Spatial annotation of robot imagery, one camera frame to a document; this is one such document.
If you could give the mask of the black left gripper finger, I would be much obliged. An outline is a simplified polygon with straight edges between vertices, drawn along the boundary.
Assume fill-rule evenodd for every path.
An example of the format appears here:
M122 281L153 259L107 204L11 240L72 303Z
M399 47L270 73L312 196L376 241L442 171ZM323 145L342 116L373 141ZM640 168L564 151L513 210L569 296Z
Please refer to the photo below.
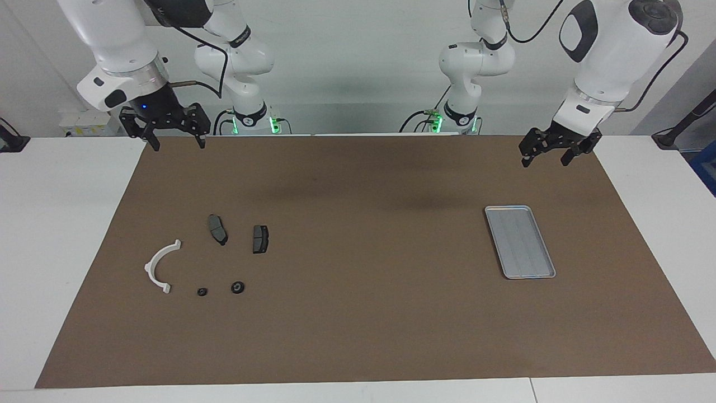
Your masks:
M593 146L573 146L569 148L565 153L563 154L562 158L560 158L560 162L562 163L562 166L568 166L573 159L576 157L582 155L582 154L589 154L593 150Z
M537 156L547 153L553 148L554 135L550 130L532 128L519 143L522 155L522 166L528 168Z

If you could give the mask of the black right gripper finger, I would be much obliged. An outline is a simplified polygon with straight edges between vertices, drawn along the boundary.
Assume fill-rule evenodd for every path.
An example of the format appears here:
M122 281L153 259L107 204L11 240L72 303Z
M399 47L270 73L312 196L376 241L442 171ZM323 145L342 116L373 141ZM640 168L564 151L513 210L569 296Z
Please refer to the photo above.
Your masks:
M156 122L151 120L146 122L140 115L136 114L133 108L128 106L121 108L119 119L130 138L140 138L147 142L155 152L159 151L161 144L156 135L154 135L154 130L157 128Z
M194 102L182 109L179 130L194 136L200 149L206 146L206 136L211 129L211 121L200 103Z

